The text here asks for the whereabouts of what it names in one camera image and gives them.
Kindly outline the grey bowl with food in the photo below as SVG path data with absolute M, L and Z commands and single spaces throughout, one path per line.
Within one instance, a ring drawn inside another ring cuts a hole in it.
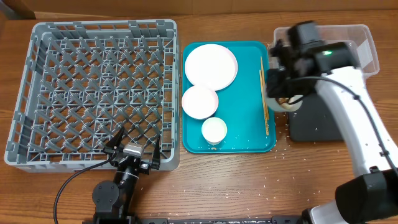
M 302 105 L 302 95 L 295 95 L 291 98 L 269 98 L 265 99 L 268 107 L 276 112 L 297 111 Z

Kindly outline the small white plate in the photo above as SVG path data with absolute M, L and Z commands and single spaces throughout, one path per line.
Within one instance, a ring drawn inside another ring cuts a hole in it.
M 182 108 L 193 119 L 207 119 L 213 115 L 219 104 L 214 90 L 200 85 L 187 89 L 182 96 Z

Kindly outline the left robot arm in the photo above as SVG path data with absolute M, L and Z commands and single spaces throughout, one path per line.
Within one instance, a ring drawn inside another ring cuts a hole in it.
M 152 160 L 145 162 L 142 160 L 144 146 L 132 142 L 125 146 L 121 144 L 124 132 L 125 129 L 121 128 L 104 146 L 104 152 L 110 156 L 109 163 L 116 172 L 112 181 L 102 181 L 93 190 L 93 223 L 140 223 L 140 219 L 129 211 L 139 175 L 160 169 L 160 136 L 155 138 Z

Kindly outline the large white plate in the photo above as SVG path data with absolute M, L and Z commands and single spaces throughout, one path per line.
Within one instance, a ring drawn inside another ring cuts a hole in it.
M 218 91 L 234 81 L 238 73 L 238 62 L 228 48 L 218 44 L 205 44 L 188 54 L 184 71 L 192 85 Z

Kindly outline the white cup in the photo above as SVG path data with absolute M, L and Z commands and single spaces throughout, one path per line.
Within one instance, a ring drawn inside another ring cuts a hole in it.
M 228 128 L 226 123 L 217 117 L 206 119 L 201 127 L 202 136 L 211 145 L 219 144 L 227 135 Z

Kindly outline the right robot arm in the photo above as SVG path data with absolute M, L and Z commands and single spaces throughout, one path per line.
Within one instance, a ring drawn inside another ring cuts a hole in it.
M 368 94 L 359 62 L 344 42 L 327 44 L 316 23 L 287 30 L 287 44 L 270 50 L 279 66 L 267 71 L 263 97 L 270 109 L 297 110 L 316 93 L 327 105 L 346 143 L 355 177 L 334 199 L 306 209 L 299 223 L 366 223 L 397 215 L 397 145 Z

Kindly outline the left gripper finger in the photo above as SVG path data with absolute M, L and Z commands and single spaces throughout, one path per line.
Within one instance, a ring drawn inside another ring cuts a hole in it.
M 114 152 L 122 152 L 123 147 L 121 147 L 121 141 L 123 140 L 125 132 L 125 127 L 121 128 L 118 133 L 113 136 L 104 146 L 104 153 L 114 153 Z
M 160 135 L 157 136 L 157 140 L 155 143 L 155 148 L 152 153 L 152 162 L 151 162 L 151 168 L 155 170 L 160 169 L 160 163 L 161 163 L 161 158 L 160 158 Z

